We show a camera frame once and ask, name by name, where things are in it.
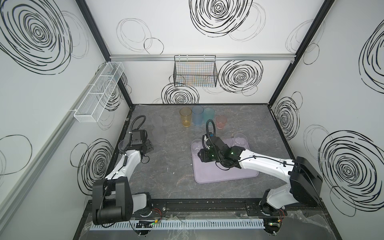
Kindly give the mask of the lilac plastic tray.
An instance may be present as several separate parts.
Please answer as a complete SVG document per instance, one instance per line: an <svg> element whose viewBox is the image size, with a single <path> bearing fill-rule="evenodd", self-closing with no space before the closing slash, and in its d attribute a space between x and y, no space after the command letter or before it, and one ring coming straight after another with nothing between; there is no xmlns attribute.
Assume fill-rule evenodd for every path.
<svg viewBox="0 0 384 240"><path fill-rule="evenodd" d="M216 183L230 180L254 178L259 175L256 170L232 168L224 170L214 162L202 163L198 155L192 155L195 181L198 184Z"/></svg>

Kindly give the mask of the clear faceted glass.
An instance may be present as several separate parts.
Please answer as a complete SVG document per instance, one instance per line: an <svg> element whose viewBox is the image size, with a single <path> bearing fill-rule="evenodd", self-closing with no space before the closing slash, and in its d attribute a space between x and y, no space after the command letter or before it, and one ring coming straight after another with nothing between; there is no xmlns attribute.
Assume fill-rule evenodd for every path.
<svg viewBox="0 0 384 240"><path fill-rule="evenodd" d="M234 136L234 145L238 147L243 147L247 149L248 147L248 139L244 134L235 134Z"/></svg>
<svg viewBox="0 0 384 240"><path fill-rule="evenodd" d="M203 142L201 139L195 139L191 143L192 155L197 155L201 149L203 149Z"/></svg>

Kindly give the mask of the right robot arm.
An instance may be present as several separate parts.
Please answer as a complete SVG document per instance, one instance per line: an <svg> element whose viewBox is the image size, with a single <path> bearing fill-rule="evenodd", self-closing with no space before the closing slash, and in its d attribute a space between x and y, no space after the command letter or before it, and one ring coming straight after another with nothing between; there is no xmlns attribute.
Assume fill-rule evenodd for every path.
<svg viewBox="0 0 384 240"><path fill-rule="evenodd" d="M214 162L221 165L224 171L233 168L254 170L285 182L279 188L265 191L259 208L266 216L280 213L287 205L299 203L307 207L317 207L321 203L323 178L305 158L279 159L240 146L229 147L210 133L203 135L202 144L198 157L203 163Z"/></svg>

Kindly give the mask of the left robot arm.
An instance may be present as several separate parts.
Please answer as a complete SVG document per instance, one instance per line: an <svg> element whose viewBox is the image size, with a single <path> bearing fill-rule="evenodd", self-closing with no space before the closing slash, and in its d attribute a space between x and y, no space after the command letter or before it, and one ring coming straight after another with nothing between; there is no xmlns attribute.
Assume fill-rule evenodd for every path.
<svg viewBox="0 0 384 240"><path fill-rule="evenodd" d="M148 192L132 194L131 176L151 149L145 130L131 130L129 139L119 143L122 158L103 179L95 181L92 193L94 225L104 228L129 221L133 214L147 217L152 214L152 198Z"/></svg>

